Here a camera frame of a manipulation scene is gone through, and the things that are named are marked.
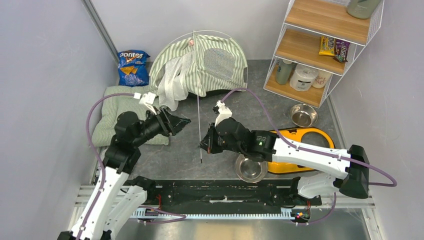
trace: red wire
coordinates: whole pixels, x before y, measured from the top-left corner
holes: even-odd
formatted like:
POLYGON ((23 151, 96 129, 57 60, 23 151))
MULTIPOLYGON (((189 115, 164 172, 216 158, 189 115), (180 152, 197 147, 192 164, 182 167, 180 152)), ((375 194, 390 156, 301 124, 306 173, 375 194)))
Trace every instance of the red wire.
POLYGON ((159 209, 162 209, 162 196, 158 194, 156 198, 159 200, 159 209))

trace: white wire shelf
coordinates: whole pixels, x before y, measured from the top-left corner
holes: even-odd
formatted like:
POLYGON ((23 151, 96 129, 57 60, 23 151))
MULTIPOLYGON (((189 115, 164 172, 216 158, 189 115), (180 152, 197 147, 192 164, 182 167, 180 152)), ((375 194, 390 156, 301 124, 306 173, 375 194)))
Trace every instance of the white wire shelf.
POLYGON ((314 107, 320 107, 324 103, 382 24, 384 0, 370 19, 350 16, 346 10, 349 2, 350 0, 290 0, 263 86, 265 90, 314 107), (339 63, 332 57, 319 56, 320 36, 350 42, 347 62, 339 63), (274 84, 272 73, 279 60, 292 61, 336 76, 329 79, 319 91, 313 89, 293 92, 285 86, 274 84))

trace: green cushion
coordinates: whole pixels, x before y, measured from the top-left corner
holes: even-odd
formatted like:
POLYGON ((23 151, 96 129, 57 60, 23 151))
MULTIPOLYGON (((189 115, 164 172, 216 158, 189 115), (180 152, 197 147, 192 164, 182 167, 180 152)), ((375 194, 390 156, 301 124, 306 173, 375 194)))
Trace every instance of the green cushion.
MULTIPOLYGON (((110 86, 106 88, 104 95, 118 94, 118 93, 140 93, 145 94, 149 92, 148 86, 110 86)), ((131 96, 114 96, 110 97, 103 102, 101 108, 101 120, 95 126, 92 141, 96 147, 109 146, 111 139, 115 135, 115 124, 119 114, 132 111, 135 112, 139 119, 146 119, 146 110, 139 104, 138 99, 132 98, 131 96)), ((159 100, 155 99, 155 107, 159 107, 159 100)), ((162 135, 157 135, 154 138, 146 142, 146 144, 152 145, 168 145, 169 138, 162 135)))

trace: metal pet bowl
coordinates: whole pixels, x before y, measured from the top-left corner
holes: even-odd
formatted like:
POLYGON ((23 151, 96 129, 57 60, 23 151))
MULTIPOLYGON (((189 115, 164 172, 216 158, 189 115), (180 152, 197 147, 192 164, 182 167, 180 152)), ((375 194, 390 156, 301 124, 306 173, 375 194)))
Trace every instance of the metal pet bowl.
POLYGON ((317 111, 307 104, 292 106, 289 114, 293 123, 302 128, 310 128, 318 122, 317 111))
POLYGON ((235 161, 237 176, 247 183, 257 183, 268 173, 268 162, 256 162, 240 154, 235 161))

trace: gray wall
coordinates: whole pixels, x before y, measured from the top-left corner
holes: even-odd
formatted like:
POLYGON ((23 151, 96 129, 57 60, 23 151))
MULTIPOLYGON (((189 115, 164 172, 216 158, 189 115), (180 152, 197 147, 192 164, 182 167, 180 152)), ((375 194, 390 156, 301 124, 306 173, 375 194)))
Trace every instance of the gray wall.
MULTIPOLYGON (((423 239, 424 31, 422 0, 386 0, 382 27, 332 97, 347 143, 398 187, 372 187, 387 240, 423 239)), ((385 181, 371 173, 372 181, 385 181)))
POLYGON ((2 1, 0 22, 0 239, 56 239, 90 178, 85 119, 116 65, 79 0, 2 1))
POLYGON ((232 36, 247 59, 270 59, 289 0, 92 0, 117 50, 144 50, 153 61, 193 30, 232 36))

